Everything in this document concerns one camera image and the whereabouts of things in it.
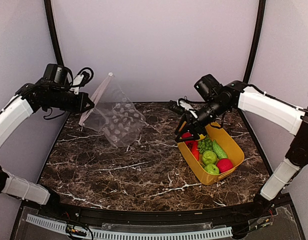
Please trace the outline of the light green chayote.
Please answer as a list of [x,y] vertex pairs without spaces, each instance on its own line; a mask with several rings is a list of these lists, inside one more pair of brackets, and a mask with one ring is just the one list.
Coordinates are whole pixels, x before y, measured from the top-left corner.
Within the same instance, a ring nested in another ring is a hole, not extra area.
[[201,161],[207,166],[209,164],[215,164],[217,162],[217,155],[212,150],[207,150],[202,154]]

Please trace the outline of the yellow plastic basket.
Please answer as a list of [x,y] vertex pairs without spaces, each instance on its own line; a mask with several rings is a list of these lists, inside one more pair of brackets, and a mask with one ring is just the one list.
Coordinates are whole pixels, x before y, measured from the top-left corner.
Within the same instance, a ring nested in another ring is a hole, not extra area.
[[219,169],[219,174],[215,174],[216,171],[214,167],[211,169],[212,173],[207,172],[204,163],[202,162],[202,156],[200,155],[200,158],[197,158],[193,155],[191,149],[188,148],[185,142],[177,144],[188,166],[197,179],[204,185],[212,185],[229,176],[245,158],[242,149],[234,139],[223,128],[217,129],[218,126],[218,123],[213,122],[212,125],[207,125],[205,129],[210,139],[216,141],[216,143],[227,154],[227,158],[218,158],[215,163],[216,167]]

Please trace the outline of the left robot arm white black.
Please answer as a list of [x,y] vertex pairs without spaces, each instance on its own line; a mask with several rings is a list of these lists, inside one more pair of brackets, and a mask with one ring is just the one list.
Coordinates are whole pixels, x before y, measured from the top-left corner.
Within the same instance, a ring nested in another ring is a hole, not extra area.
[[[71,113],[84,113],[95,104],[86,92],[57,89],[42,84],[28,84],[19,89],[15,96],[0,111],[0,148],[18,128],[39,109],[60,109]],[[45,210],[54,218],[61,218],[64,206],[51,197],[51,191],[40,184],[16,176],[0,165],[0,194],[45,205]]]

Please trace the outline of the clear zip top bag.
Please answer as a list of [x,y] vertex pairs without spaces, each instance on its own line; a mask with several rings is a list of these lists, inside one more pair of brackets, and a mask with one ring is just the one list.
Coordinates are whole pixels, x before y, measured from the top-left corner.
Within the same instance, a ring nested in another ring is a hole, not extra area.
[[108,73],[90,99],[94,108],[84,112],[78,124],[103,133],[116,148],[131,145],[147,125],[146,118],[122,91],[112,72]]

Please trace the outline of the red tomato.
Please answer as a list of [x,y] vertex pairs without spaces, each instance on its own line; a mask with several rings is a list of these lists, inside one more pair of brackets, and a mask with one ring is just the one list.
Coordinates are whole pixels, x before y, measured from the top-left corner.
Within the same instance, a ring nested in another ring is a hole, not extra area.
[[196,141],[196,140],[193,140],[193,135],[190,133],[190,132],[185,132],[182,137],[182,139],[189,139],[189,140],[186,140],[185,141],[185,144],[187,147],[191,148],[193,146],[193,143]]

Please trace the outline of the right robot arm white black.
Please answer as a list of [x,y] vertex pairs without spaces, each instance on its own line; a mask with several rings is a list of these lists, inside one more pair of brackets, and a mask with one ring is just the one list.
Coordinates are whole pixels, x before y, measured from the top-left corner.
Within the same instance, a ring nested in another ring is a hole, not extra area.
[[308,107],[292,105],[239,80],[222,85],[210,74],[194,87],[205,101],[201,109],[194,109],[185,99],[170,102],[170,110],[182,116],[175,130],[177,143],[206,136],[205,127],[232,109],[262,117],[294,136],[283,161],[260,189],[256,201],[249,205],[249,213],[260,217],[268,210],[268,202],[308,165]]

